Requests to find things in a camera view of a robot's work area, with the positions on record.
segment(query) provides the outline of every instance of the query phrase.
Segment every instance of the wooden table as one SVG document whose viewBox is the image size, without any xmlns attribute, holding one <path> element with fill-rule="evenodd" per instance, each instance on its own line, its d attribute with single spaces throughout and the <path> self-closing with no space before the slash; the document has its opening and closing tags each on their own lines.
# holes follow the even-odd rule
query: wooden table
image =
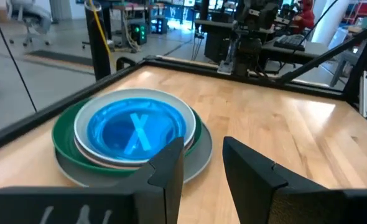
<svg viewBox="0 0 367 224">
<path fill-rule="evenodd" d="M 213 158 L 184 185 L 179 223 L 239 223 L 223 167 L 224 136 L 328 188 L 367 188 L 367 121 L 344 101 L 157 67 L 143 67 L 99 95 L 132 87 L 178 96 L 211 131 Z M 55 163 L 55 120 L 0 148 L 0 187 L 74 186 Z"/>
</svg>

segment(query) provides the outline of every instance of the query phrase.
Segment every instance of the stack of plates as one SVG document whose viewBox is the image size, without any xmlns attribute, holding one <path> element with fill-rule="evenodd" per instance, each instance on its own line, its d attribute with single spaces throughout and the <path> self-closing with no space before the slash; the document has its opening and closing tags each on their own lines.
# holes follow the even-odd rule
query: stack of plates
<svg viewBox="0 0 367 224">
<path fill-rule="evenodd" d="M 149 89 L 127 89 L 83 100 L 62 113 L 52 131 L 60 170 L 82 186 L 111 186 L 183 137 L 184 182 L 211 158 L 210 132 L 182 100 Z"/>
</svg>

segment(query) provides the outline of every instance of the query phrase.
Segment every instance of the green plate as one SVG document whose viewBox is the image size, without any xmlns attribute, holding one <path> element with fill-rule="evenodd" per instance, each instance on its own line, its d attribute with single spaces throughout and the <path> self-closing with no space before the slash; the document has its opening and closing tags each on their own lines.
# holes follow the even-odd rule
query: green plate
<svg viewBox="0 0 367 224">
<path fill-rule="evenodd" d="M 52 141 L 56 150 L 69 161 L 79 165 L 80 167 L 92 171 L 102 172 L 104 174 L 128 176 L 135 170 L 113 169 L 108 167 L 102 167 L 90 162 L 84 157 L 77 149 L 74 143 L 74 131 L 73 125 L 75 116 L 78 111 L 83 107 L 90 99 L 82 100 L 75 105 L 67 108 L 56 121 L 52 130 Z M 198 114 L 194 112 L 196 118 L 195 139 L 190 149 L 185 153 L 185 156 L 189 155 L 196 148 L 198 140 L 202 135 L 202 121 Z"/>
</svg>

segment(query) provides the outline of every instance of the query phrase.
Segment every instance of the white plate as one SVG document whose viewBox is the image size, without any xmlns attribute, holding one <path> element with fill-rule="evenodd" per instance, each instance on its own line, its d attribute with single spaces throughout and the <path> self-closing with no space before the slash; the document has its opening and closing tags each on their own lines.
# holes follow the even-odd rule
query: white plate
<svg viewBox="0 0 367 224">
<path fill-rule="evenodd" d="M 192 146 L 194 140 L 195 140 L 195 138 L 193 138 L 189 142 L 188 146 L 185 146 L 185 148 L 183 150 L 184 152 L 187 152 L 189 150 L 189 148 L 190 148 L 190 146 Z M 99 166 L 114 168 L 114 169 L 131 169 L 131 170 L 136 170 L 136 169 L 139 169 L 141 167 L 141 166 L 125 166 L 125 164 L 117 165 L 115 163 L 110 163 L 110 161 L 104 161 L 104 160 L 102 160 L 102 158 L 96 157 L 93 154 L 87 152 L 84 149 L 84 147 L 81 146 L 81 144 L 77 142 L 76 138 L 74 138 L 74 144 L 76 145 L 76 148 L 77 148 L 78 152 L 81 155 L 83 155 L 85 158 L 87 158 L 92 163 L 98 164 Z"/>
<path fill-rule="evenodd" d="M 141 161 L 122 161 L 119 159 L 113 159 L 104 155 L 101 155 L 94 151 L 91 147 L 90 140 L 87 136 L 87 127 L 90 119 L 94 114 L 102 109 L 104 106 L 114 103 L 116 101 L 125 100 L 128 98 L 148 98 L 152 100 L 158 100 L 174 107 L 180 112 L 186 123 L 186 133 L 183 137 L 185 146 L 190 144 L 190 141 L 195 135 L 196 119 L 193 111 L 190 107 L 178 99 L 177 97 L 159 90 L 143 89 L 143 88 L 132 88 L 114 91 L 106 95 L 94 98 L 86 103 L 77 113 L 74 120 L 74 133 L 75 137 L 80 145 L 89 153 L 98 157 L 104 161 L 109 161 L 112 164 L 126 165 L 126 166 L 139 166 L 147 160 Z"/>
</svg>

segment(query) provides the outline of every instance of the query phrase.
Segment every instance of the person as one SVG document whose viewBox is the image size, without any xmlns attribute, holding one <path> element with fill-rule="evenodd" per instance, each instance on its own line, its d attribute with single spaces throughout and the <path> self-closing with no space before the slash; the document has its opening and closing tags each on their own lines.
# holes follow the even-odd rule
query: person
<svg viewBox="0 0 367 224">
<path fill-rule="evenodd" d="M 302 12 L 293 18 L 294 25 L 298 26 L 298 28 L 293 30 L 294 34 L 301 34 L 305 28 L 311 29 L 314 26 L 313 0 L 301 0 L 299 3 Z"/>
</svg>

